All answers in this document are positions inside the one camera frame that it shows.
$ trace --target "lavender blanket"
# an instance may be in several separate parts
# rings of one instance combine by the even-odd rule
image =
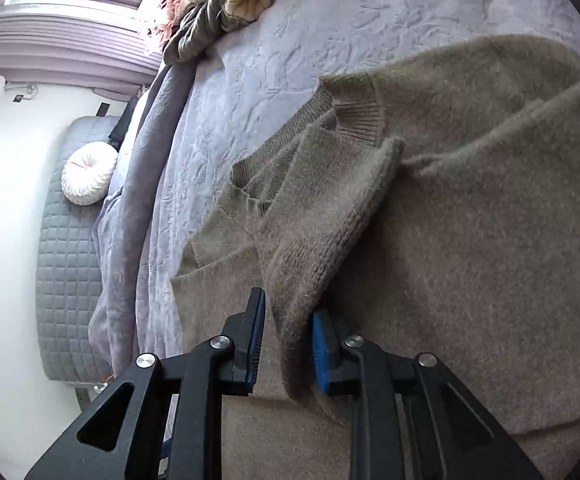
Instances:
[[[137,349],[180,353],[185,319],[170,279],[186,241],[231,165],[308,100],[320,75],[515,33],[580,53],[580,16],[568,0],[275,0],[256,23],[214,43],[196,75],[175,66],[138,134],[127,182],[100,218],[103,295],[92,344],[115,372]]]

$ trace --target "quilted headboard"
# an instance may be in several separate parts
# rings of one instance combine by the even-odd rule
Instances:
[[[36,272],[36,322],[45,374],[55,381],[101,383],[112,374],[89,343],[87,325],[101,295],[101,271],[90,235],[102,202],[78,206],[60,186],[68,157],[107,140],[118,117],[83,117],[70,126],[50,181]]]

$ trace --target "pillow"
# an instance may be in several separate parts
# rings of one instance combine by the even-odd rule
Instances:
[[[60,178],[65,197],[77,205],[90,205],[105,197],[117,155],[112,146],[100,141],[72,153]]]

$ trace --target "silver bolt head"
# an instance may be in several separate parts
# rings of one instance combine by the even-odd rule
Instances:
[[[210,340],[210,346],[217,350],[230,346],[230,338],[224,335],[217,335]]]
[[[419,356],[419,364],[425,368],[434,368],[438,360],[432,354],[421,354]]]
[[[141,354],[136,358],[136,364],[139,368],[150,368],[157,361],[152,354]]]
[[[353,334],[346,337],[344,343],[350,348],[359,348],[363,346],[363,343],[365,343],[365,341],[361,336]]]

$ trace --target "brown sweater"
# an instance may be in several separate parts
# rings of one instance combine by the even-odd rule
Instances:
[[[438,354],[562,478],[580,456],[580,57],[499,36],[323,78],[188,243],[185,350],[255,285],[272,316],[256,395],[225,403],[229,478],[347,476],[347,430],[288,398],[315,405],[321,305],[386,351]]]

